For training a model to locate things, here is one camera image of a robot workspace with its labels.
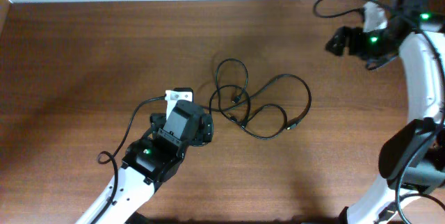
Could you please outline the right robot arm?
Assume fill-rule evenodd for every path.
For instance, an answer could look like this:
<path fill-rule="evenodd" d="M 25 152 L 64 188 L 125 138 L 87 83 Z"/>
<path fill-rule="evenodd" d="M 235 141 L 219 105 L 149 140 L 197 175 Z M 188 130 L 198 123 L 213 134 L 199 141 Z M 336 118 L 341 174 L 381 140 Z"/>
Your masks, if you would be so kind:
<path fill-rule="evenodd" d="M 367 70 L 395 59 L 403 64 L 407 123 L 382 146 L 378 176 L 369 190 L 339 214 L 338 222 L 388 223 L 411 202 L 432 200 L 444 187 L 444 16 L 428 0 L 364 0 L 361 27 L 343 26 L 326 43 L 335 56 L 348 53 Z"/>

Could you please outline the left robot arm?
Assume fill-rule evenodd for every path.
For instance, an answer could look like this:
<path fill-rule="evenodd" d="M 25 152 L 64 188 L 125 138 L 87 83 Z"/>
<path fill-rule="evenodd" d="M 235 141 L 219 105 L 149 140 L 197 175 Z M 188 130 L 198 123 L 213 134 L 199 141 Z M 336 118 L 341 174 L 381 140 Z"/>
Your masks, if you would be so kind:
<path fill-rule="evenodd" d="M 113 177 L 77 223 L 134 223 L 136 212 L 175 176 L 190 146 L 202 147 L 213 137 L 213 119 L 187 100 L 169 113 L 153 113 L 150 128 L 130 144 Z"/>

